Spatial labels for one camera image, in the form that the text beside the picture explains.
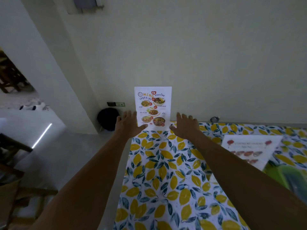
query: forearm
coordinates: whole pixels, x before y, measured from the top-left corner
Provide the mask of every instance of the forearm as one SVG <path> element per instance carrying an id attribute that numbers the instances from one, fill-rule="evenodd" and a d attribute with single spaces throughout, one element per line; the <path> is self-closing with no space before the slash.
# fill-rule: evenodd
<path id="1" fill-rule="evenodd" d="M 192 138 L 221 188 L 251 229 L 307 226 L 307 206 L 289 190 L 200 131 Z"/>
<path id="2" fill-rule="evenodd" d="M 128 139 L 114 135 L 59 191 L 34 229 L 96 230 Z"/>

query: menu with red lanterns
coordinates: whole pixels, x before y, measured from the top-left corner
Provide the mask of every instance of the menu with red lanterns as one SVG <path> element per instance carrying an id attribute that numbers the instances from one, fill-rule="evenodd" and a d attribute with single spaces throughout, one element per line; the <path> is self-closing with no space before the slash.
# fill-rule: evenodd
<path id="1" fill-rule="evenodd" d="M 134 87 L 138 126 L 165 131 L 170 126 L 172 87 Z"/>
<path id="2" fill-rule="evenodd" d="M 263 170 L 283 136 L 280 135 L 225 135 L 222 147 Z M 210 182 L 216 182 L 213 175 Z"/>

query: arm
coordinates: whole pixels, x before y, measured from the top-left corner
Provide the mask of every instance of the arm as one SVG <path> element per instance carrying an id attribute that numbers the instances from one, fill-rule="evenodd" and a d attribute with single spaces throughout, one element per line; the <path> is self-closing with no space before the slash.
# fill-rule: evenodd
<path id="1" fill-rule="evenodd" d="M 117 117 L 113 137 L 59 191 L 31 230 L 96 230 L 113 186 L 128 139 L 148 125 L 137 127 L 136 112 Z"/>
<path id="2" fill-rule="evenodd" d="M 175 135 L 191 141 L 252 230 L 305 229 L 307 206 L 288 189 L 207 138 L 192 116 L 177 113 Z"/>

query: left hand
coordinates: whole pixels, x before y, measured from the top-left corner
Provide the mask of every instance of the left hand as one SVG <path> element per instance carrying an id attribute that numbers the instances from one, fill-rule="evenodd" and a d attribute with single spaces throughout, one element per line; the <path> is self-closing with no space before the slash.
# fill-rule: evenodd
<path id="1" fill-rule="evenodd" d="M 148 124 L 143 124 L 138 127 L 136 121 L 136 111 L 131 115 L 131 111 L 125 111 L 123 116 L 117 116 L 116 125 L 115 125 L 115 134 L 122 135 L 127 139 L 135 137 L 141 131 L 143 131 Z"/>

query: floral tablecloth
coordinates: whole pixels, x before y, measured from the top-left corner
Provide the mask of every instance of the floral tablecloth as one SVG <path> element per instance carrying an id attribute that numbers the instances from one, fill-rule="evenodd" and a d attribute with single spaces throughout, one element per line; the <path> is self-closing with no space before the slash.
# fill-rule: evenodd
<path id="1" fill-rule="evenodd" d="M 284 135 L 271 165 L 307 174 L 306 129 L 199 123 L 220 144 L 225 134 Z M 249 229 L 194 145 L 172 131 L 143 131 L 132 139 L 114 230 Z"/>

